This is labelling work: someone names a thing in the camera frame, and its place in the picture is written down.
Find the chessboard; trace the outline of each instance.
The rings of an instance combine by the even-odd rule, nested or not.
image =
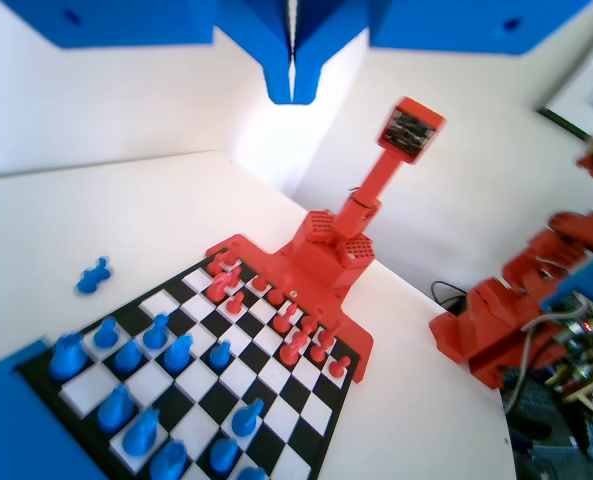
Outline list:
[[[262,467],[269,478],[291,480],[318,477],[347,395],[358,354],[339,339],[325,354],[325,361],[311,360],[309,350],[322,327],[307,337],[298,362],[286,367],[280,360],[280,347],[301,329],[307,315],[300,307],[284,334],[277,333],[270,321],[283,314],[290,301],[278,308],[266,295],[271,289],[256,290],[256,277],[240,260],[235,287],[226,289],[221,302],[208,300],[205,291],[212,284],[207,265],[213,257],[174,276],[162,285],[124,305],[108,316],[116,319],[116,344],[100,349],[94,334],[103,318],[80,330],[87,361],[82,370],[66,381],[56,381],[48,373],[50,350],[19,367],[27,383],[62,422],[101,470],[112,479],[149,478],[149,464],[160,449],[180,440],[187,450],[183,480],[233,479],[247,466]],[[225,304],[237,292],[244,294],[242,309],[232,315]],[[151,350],[143,342],[152,328],[153,318],[168,315],[167,343]],[[191,361],[175,373],[165,369],[163,357],[174,339],[191,334]],[[121,346],[133,340],[142,352],[134,371],[116,370],[114,359]],[[226,366],[215,370],[209,356],[219,342],[229,340]],[[329,372],[329,364],[347,356],[351,360],[342,377]],[[120,384],[125,384],[137,408],[125,426],[107,434],[98,426],[100,405]],[[233,413],[255,399],[264,408],[251,435],[237,437],[232,430]],[[160,412],[154,446],[146,455],[130,457],[122,448],[122,438],[139,412],[149,407]],[[234,438],[238,451],[233,469],[225,475],[210,467],[209,452],[222,438]]]

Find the blue pawn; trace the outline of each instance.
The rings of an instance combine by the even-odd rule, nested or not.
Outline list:
[[[233,438],[221,438],[209,452],[209,464],[216,473],[226,474],[234,466],[238,445]]]
[[[94,343],[98,348],[111,348],[118,341],[118,332],[116,328],[116,319],[107,317],[100,324],[100,328],[94,334]]]
[[[145,455],[156,441],[159,410],[148,408],[141,413],[123,437],[123,450],[132,457]]]
[[[167,326],[167,315],[159,313],[154,318],[154,326],[147,330],[143,335],[143,343],[150,350],[158,350],[163,348],[167,343],[167,332],[165,327]]]
[[[239,408],[232,417],[232,430],[239,437],[246,437],[256,428],[256,418],[263,411],[265,404],[260,398],[248,407]]]
[[[174,340],[163,357],[165,369],[170,372],[179,372],[185,368],[189,363],[189,349],[192,343],[194,339],[191,335],[183,335]]]
[[[245,467],[238,474],[236,480],[265,480],[265,470],[260,467]]]
[[[130,373],[138,366],[142,356],[136,342],[130,340],[114,357],[114,367],[120,373]]]
[[[49,362],[49,375],[54,380],[68,380],[81,371],[87,355],[83,351],[80,333],[64,335],[54,346],[54,356]]]
[[[229,349],[231,342],[229,340],[223,341],[218,347],[212,350],[209,354],[209,364],[212,368],[220,370],[227,365],[229,361]]]
[[[168,443],[156,454],[149,466],[152,480],[178,480],[183,474],[187,449],[181,441]]]
[[[98,426],[103,432],[113,433],[125,425],[133,411],[127,385],[119,385],[98,409]]]

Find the red robot base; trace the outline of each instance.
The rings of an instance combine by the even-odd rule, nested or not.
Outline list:
[[[372,241],[363,231],[380,208],[378,196],[400,165],[415,163],[445,120],[419,103],[404,98],[390,116],[378,144],[380,159],[354,190],[338,215],[311,211],[296,235],[275,253],[266,253],[242,235],[213,246],[207,255],[226,248],[331,334],[360,355],[354,381],[360,382],[374,339],[345,315],[342,303],[354,282],[374,260]]]

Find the white table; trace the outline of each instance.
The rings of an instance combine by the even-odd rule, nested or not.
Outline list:
[[[100,318],[234,233],[275,251],[304,215],[218,152],[1,179],[0,358]],[[74,295],[100,255],[111,280]],[[343,308],[374,349],[319,478],[515,478],[498,392],[436,350],[440,307],[374,262]]]

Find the picture frame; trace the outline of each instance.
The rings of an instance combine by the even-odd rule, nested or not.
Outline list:
[[[593,51],[538,112],[582,140],[593,137]]]

